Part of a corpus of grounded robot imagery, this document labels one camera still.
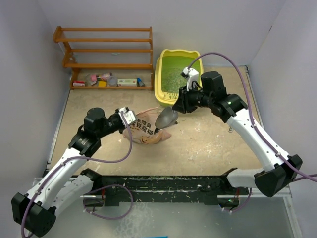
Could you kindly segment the pink cat litter bag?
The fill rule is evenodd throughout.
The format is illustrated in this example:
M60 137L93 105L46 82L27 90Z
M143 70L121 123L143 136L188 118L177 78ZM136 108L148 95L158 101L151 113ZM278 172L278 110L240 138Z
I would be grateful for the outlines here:
M161 140L169 139L171 134L165 129L155 127L156 119L161 113L158 109L155 107L136 113L137 121L129 125L131 134L129 134L128 129L125 129L123 137L139 144L155 144Z

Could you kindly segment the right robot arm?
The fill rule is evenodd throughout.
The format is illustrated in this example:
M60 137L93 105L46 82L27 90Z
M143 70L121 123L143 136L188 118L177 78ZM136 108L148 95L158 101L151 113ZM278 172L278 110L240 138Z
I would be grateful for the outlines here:
M299 155L289 155L265 132L247 104L236 94L228 94L222 76L216 71L200 75L184 68L181 75L187 84L179 89L173 110L191 113L198 107L211 112L228 124L251 148L262 168L253 170L230 169L220 182L221 190L232 194L238 187L257 188L263 195L273 197L291 183L303 161Z

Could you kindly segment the silver metal scoop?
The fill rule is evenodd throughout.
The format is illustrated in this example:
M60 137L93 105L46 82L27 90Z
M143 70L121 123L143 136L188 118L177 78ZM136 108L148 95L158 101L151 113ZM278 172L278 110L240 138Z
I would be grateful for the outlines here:
M172 107L166 107L157 117L155 127L157 129L166 129L175 125L177 120L178 112L173 110Z

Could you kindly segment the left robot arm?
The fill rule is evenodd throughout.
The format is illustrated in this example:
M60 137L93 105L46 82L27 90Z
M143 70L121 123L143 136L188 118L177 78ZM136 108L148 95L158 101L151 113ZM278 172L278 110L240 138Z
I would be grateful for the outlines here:
M53 168L25 194L11 200L14 221L21 225L21 236L44 236L57 217L80 196L97 194L102 189L99 174L87 171L70 181L71 176L100 148L101 139L115 132L122 133L136 122L134 111L127 107L115 110L110 117L101 108L88 110L84 123L68 144Z

